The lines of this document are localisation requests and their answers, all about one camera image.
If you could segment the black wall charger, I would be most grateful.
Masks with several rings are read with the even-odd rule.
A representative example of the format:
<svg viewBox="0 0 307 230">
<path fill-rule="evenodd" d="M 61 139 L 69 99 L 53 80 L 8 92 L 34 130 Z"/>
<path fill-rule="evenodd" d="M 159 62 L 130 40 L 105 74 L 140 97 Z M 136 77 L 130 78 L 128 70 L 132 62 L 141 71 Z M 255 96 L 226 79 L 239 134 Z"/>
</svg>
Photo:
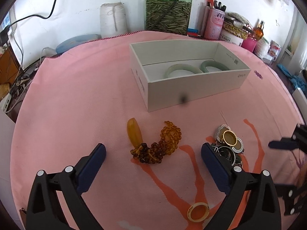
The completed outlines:
<svg viewBox="0 0 307 230">
<path fill-rule="evenodd" d="M 6 26 L 1 32 L 0 32 L 0 46 L 3 47 L 7 42 L 9 41 L 8 38 L 8 31 L 9 31 L 10 25 Z"/>
</svg>

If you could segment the white crochet bundle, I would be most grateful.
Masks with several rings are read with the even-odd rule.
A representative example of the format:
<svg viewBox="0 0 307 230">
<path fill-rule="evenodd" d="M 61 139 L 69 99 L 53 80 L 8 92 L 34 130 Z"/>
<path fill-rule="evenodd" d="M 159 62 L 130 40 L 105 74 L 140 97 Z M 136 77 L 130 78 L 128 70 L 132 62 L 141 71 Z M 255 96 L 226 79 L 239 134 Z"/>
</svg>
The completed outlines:
<svg viewBox="0 0 307 230">
<path fill-rule="evenodd" d="M 260 40 L 257 41 L 255 49 L 253 53 L 260 59 L 262 59 L 268 53 L 270 48 L 270 43 L 262 37 Z"/>
</svg>

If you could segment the blue marker pen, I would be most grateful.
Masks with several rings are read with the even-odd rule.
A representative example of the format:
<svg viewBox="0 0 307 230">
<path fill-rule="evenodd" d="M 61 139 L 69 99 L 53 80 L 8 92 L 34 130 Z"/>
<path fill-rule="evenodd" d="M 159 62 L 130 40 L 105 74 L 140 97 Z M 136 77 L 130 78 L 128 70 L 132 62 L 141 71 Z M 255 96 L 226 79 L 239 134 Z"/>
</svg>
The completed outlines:
<svg viewBox="0 0 307 230">
<path fill-rule="evenodd" d="M 187 29 L 187 33 L 196 33 L 196 34 L 198 34 L 198 30 L 197 29 L 190 29 L 190 28 L 188 28 Z"/>
</svg>

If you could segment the white thread spool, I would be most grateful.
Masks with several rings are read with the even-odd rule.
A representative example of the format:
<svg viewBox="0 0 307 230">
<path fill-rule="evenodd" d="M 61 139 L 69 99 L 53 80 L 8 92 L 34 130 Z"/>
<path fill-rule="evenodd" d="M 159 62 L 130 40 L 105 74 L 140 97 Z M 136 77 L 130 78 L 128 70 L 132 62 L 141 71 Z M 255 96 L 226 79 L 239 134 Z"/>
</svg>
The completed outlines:
<svg viewBox="0 0 307 230">
<path fill-rule="evenodd" d="M 105 3 L 100 7 L 100 34 L 102 38 L 128 33 L 125 8 L 122 3 Z"/>
</svg>

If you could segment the pink printed tablecloth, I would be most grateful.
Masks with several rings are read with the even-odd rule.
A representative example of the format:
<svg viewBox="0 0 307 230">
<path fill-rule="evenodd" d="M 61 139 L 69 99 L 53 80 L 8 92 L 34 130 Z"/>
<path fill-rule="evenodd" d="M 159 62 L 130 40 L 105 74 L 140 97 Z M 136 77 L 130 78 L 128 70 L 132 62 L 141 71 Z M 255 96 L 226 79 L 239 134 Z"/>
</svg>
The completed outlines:
<svg viewBox="0 0 307 230">
<path fill-rule="evenodd" d="M 276 183 L 293 184 L 306 155 L 272 150 L 268 143 L 289 137 L 303 121 L 287 88 L 251 52 L 233 44 L 250 73 L 236 90 L 148 112 L 130 68 L 130 44 L 178 39 L 177 35 L 137 32 L 75 47 L 43 61 L 21 105 L 12 139 L 10 178 L 17 209 L 26 208 L 39 170 L 62 171 L 97 144 L 107 149 L 89 191 L 88 208 L 104 229 L 202 229 L 187 210 L 205 202 L 214 214 L 224 198 L 200 149 L 226 124 L 244 144 L 243 168 L 266 169 Z M 132 158 L 126 124 L 135 118 L 143 140 L 160 138 L 165 121 L 181 129 L 178 149 L 157 165 Z"/>
</svg>

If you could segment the amber perfume bottle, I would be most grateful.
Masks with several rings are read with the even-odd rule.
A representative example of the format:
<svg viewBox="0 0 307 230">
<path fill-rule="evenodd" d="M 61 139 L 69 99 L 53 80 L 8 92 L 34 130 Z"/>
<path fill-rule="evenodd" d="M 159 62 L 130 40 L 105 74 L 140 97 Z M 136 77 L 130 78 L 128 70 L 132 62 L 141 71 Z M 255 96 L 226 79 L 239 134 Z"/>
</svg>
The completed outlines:
<svg viewBox="0 0 307 230">
<path fill-rule="evenodd" d="M 256 40 L 260 40 L 263 37 L 264 35 L 263 28 L 264 28 L 264 21 L 260 21 L 257 27 L 254 28 L 254 38 Z"/>
</svg>

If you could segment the leopard pattern round tin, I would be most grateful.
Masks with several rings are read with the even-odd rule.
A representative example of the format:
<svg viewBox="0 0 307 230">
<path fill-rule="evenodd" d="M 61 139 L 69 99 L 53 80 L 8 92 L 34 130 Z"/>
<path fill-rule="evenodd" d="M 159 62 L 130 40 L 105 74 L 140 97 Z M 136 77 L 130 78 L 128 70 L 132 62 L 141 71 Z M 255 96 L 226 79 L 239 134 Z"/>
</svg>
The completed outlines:
<svg viewBox="0 0 307 230">
<path fill-rule="evenodd" d="M 241 46 L 243 41 L 248 38 L 248 32 L 224 22 L 219 40 Z"/>
</svg>

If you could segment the blue oval case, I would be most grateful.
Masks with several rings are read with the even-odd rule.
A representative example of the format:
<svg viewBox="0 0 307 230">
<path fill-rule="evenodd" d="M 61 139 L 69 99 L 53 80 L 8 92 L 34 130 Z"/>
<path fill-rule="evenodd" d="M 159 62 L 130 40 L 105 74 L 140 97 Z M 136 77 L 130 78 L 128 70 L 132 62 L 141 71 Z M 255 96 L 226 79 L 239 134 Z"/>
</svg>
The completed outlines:
<svg viewBox="0 0 307 230">
<path fill-rule="evenodd" d="M 75 36 L 60 43 L 55 50 L 57 54 L 63 54 L 74 47 L 96 39 L 100 39 L 99 34 L 84 34 Z"/>
</svg>

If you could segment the white vivo cardboard box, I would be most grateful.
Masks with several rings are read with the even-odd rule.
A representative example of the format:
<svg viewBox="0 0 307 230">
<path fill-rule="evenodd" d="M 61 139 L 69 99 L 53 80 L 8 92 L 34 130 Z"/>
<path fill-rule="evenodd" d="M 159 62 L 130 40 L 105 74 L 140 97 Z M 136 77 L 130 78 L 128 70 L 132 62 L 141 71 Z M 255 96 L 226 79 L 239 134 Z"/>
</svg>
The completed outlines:
<svg viewBox="0 0 307 230">
<path fill-rule="evenodd" d="M 155 40 L 130 45 L 131 70 L 149 112 L 240 88 L 250 68 L 232 44 L 204 40 Z M 203 61 L 230 70 L 204 73 Z"/>
</svg>

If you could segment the pink pen holder can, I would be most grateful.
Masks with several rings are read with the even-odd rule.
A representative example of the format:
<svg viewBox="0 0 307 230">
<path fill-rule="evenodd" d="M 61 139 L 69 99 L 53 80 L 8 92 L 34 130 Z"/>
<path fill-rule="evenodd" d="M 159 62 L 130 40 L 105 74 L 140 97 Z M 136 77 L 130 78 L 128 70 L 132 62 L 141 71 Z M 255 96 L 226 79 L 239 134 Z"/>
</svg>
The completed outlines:
<svg viewBox="0 0 307 230">
<path fill-rule="evenodd" d="M 207 40 L 218 40 L 224 23 L 225 12 L 206 6 L 200 35 Z"/>
</svg>

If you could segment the green glass seed jar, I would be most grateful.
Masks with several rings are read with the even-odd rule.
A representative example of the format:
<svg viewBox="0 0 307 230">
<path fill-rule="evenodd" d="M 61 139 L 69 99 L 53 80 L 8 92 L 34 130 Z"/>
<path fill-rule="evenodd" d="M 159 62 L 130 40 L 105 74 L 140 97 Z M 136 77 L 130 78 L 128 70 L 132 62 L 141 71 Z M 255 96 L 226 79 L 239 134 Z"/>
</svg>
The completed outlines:
<svg viewBox="0 0 307 230">
<path fill-rule="evenodd" d="M 186 35 L 192 0 L 145 0 L 145 30 Z"/>
</svg>

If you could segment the red marker pen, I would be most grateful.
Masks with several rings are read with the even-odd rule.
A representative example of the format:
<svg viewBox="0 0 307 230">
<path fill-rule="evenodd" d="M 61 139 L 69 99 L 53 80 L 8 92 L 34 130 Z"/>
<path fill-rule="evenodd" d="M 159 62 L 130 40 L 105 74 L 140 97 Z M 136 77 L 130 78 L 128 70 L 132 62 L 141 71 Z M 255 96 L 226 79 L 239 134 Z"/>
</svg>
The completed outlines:
<svg viewBox="0 0 307 230">
<path fill-rule="evenodd" d="M 198 35 L 197 33 L 192 33 L 192 32 L 187 32 L 187 35 L 189 37 L 200 37 L 200 35 Z"/>
</svg>

